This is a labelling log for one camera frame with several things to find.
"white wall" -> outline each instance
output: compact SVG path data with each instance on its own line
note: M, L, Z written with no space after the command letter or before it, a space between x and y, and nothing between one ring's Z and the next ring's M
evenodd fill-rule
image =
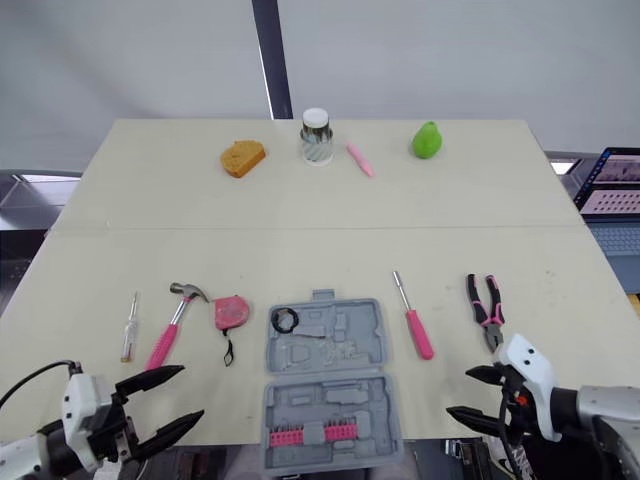
M294 116L524 118L548 150L640 146L637 0L279 0Z
M250 0L0 0L0 170L81 172L117 117L269 117Z

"laptop keyboard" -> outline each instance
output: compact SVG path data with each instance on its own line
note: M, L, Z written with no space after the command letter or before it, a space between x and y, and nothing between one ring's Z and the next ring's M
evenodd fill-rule
M591 227L593 236L608 257L640 255L640 228L638 227Z

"hammer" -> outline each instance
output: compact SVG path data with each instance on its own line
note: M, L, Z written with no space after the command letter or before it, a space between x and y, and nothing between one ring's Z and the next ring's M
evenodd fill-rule
M171 350L171 345L173 345L173 341L176 339L176 335L178 334L178 325L180 324L180 319L187 309L187 305L196 297L202 297L203 300L209 303L207 300L207 296L204 294L202 290L200 290L195 285L191 285L187 283L182 285L180 283L172 283L169 286L169 291L172 293L179 293L182 295L182 301L180 305L178 305L178 309L176 313L173 314L173 318L167 329L164 331L156 346L151 353L151 357L149 357L149 361L147 362L147 366L144 368L145 370L152 370L154 368L158 368L162 366L164 360L167 358L169 354L169 350Z

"robotic arm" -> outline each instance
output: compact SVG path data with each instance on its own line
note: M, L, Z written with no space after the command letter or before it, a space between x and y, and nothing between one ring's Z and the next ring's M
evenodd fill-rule
M640 479L640 389L559 388L549 361L521 335L501 345L494 360L493 366L475 367L466 374L502 387L510 424L505 424L502 405L500 418L463 406L447 409L453 418L512 445L519 444L525 434L550 442L559 442L565 435L594 442L605 458L613 460L612 468L627 478Z
M62 400L61 420L0 446L0 480L58 479L78 470L94 472L105 458L143 461L170 447L191 430L204 410L174 420L140 443L123 405L129 395L150 390L183 369L167 365L142 372L116 384L113 393L104 377L73 374Z

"pink tape measure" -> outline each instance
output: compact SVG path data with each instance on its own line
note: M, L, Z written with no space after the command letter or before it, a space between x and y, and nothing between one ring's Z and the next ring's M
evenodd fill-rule
M231 365L234 358L233 344L228 331L244 325L247 320L249 320L249 304L244 298L234 295L214 300L214 325L229 342L227 353L224 354L225 367Z

